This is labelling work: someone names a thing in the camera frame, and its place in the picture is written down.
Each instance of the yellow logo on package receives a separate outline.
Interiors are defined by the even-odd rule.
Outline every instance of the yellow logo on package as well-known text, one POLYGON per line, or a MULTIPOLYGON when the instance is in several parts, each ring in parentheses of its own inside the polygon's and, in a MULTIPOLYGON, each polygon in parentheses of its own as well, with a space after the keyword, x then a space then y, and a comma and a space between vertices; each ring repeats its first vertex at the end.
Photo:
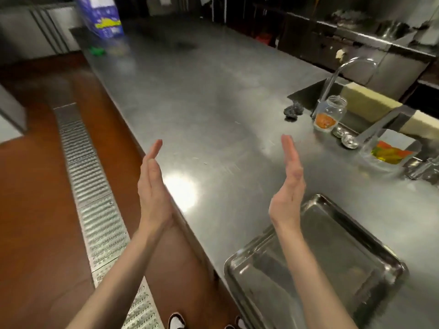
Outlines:
POLYGON ((113 21, 111 18, 105 18, 102 17, 101 18, 101 22, 100 23, 96 23, 95 27, 98 29, 103 29, 104 27, 112 27, 112 26, 119 26, 121 25, 121 21, 113 21))

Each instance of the red tile floor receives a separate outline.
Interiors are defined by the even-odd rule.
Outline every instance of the red tile floor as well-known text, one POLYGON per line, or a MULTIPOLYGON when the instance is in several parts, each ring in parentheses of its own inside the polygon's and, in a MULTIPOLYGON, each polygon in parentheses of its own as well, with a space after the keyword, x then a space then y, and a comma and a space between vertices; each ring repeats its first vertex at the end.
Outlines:
MULTIPOLYGON (((82 54, 0 69, 0 83, 25 107, 29 126, 24 137, 0 144, 3 328, 63 328, 94 289, 55 117, 41 85, 52 75, 70 83, 130 235, 139 222, 140 154, 82 54)), ((189 329, 221 329, 238 314, 177 223, 161 239, 146 278, 165 326, 175 311, 189 329)))

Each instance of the person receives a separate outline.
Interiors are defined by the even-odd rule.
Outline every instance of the person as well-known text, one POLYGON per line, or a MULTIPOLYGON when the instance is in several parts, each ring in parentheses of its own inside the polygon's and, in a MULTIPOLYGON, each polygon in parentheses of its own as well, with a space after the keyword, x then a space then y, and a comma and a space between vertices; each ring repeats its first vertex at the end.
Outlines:
MULTIPOLYGON (((137 186, 141 216, 138 230, 68 329, 122 327, 151 254, 171 221, 170 195, 155 160, 162 143, 162 140, 157 140, 153 144, 140 167, 137 186)), ((306 324, 309 329, 356 329, 302 235, 303 167, 291 136, 282 135, 281 143, 286 178, 273 196, 268 212, 302 301, 306 324)), ((168 328, 185 328, 183 317, 176 314, 169 320, 168 328)))

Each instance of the drain grate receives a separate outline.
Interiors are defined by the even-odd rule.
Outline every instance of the drain grate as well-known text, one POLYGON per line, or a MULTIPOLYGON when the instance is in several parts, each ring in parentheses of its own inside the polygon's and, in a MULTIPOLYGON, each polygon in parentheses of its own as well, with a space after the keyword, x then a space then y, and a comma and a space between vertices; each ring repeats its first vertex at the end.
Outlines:
MULTIPOLYGON (((94 286, 116 262, 129 235, 75 103, 54 109, 94 286)), ((123 329, 163 329, 145 277, 123 329)))

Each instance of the baking tray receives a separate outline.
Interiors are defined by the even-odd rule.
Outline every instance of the baking tray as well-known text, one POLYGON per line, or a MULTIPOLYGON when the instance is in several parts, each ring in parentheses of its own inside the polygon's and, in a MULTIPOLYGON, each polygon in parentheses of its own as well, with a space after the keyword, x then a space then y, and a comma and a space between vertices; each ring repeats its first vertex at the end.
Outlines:
MULTIPOLYGON (((301 227, 349 315, 365 328, 408 276, 406 265, 324 195, 314 195, 302 205, 301 227)), ((249 325, 306 329, 302 304, 273 227, 230 257, 224 273, 249 325)))

